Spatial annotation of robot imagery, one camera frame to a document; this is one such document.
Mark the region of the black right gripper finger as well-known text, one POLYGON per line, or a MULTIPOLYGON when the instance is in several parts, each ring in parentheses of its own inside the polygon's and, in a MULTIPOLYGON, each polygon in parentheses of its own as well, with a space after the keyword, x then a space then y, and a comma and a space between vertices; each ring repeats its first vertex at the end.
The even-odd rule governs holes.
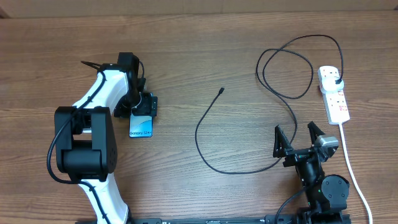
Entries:
POLYGON ((274 150, 273 157, 282 158, 287 155, 288 151, 292 151, 293 147, 291 146, 290 141, 287 139, 283 130, 279 125, 275 127, 275 141, 274 141, 274 150))
POLYGON ((313 122, 309 122, 307 124, 309 133, 310 133, 310 139, 313 145, 315 145, 315 141, 319 136, 325 135, 325 133, 313 122))

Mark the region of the blue Galaxy smartphone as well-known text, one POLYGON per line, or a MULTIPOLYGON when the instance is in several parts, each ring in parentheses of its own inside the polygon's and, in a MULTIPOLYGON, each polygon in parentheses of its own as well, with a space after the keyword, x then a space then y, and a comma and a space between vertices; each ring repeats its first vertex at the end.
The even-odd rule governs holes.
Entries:
POLYGON ((129 137, 150 138, 153 135, 153 119, 150 116, 130 116, 129 137))

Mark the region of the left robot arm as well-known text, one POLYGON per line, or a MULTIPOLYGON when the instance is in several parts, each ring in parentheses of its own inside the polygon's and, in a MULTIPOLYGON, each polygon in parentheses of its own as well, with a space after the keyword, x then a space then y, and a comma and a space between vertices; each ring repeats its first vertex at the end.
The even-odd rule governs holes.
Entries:
POLYGON ((118 149, 112 118, 129 120, 130 138, 150 138, 158 98, 146 91, 143 63, 132 52, 119 53, 116 63, 84 64, 96 70, 97 79, 72 106, 56 109, 47 170, 53 180, 83 189, 95 223, 133 223, 114 176, 118 149))

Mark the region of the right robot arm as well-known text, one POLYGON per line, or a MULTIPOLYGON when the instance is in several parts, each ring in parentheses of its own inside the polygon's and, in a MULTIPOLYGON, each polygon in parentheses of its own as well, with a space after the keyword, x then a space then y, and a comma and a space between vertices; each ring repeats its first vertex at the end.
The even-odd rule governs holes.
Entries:
POLYGON ((275 127, 273 156, 285 159, 284 167, 294 167, 301 180, 302 190, 288 198, 275 215, 266 216, 271 223, 350 223, 347 209, 349 182, 340 175, 326 175, 322 163, 331 158, 339 146, 333 135, 325 134, 314 122, 308 123, 311 146, 294 149, 283 130, 275 127), (298 196, 305 194, 308 206, 293 215, 281 214, 283 208, 298 196))

